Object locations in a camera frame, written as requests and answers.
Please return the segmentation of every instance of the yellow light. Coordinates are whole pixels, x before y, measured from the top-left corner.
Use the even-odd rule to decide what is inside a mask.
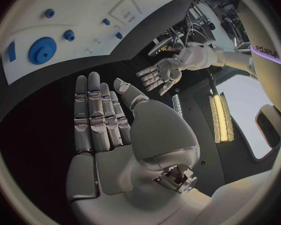
[[[224,109],[223,109],[223,106],[222,106],[222,103],[221,103],[220,96],[214,95],[213,99],[214,99],[217,117],[218,117],[220,141],[221,142],[227,142],[228,141],[227,125],[226,125]]]

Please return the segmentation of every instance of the white pegboard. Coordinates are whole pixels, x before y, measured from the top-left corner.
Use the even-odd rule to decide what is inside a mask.
[[[19,22],[14,24],[10,37],[2,48],[2,62],[8,84],[46,66],[67,60],[109,55],[143,19],[172,0],[36,0],[27,6]],[[45,11],[53,9],[52,18]],[[102,23],[107,18],[110,25]],[[73,30],[75,40],[63,38]],[[29,61],[31,45],[42,37],[53,38],[57,50],[51,60],[35,65]],[[9,61],[7,48],[15,42],[16,59]]]

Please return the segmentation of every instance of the purple light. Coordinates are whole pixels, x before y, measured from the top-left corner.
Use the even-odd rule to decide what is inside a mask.
[[[281,64],[281,60],[280,60],[279,58],[276,58],[276,57],[274,57],[274,56],[272,56],[272,55],[270,55],[270,54],[263,53],[263,52],[261,52],[261,51],[257,51],[257,50],[256,50],[254,47],[252,47],[252,46],[251,46],[251,51],[252,51],[253,53],[255,53],[256,55],[258,55],[258,56],[264,58],[264,59],[268,59],[268,60],[271,60],[271,61],[273,61],[273,62],[275,62],[275,63]]]

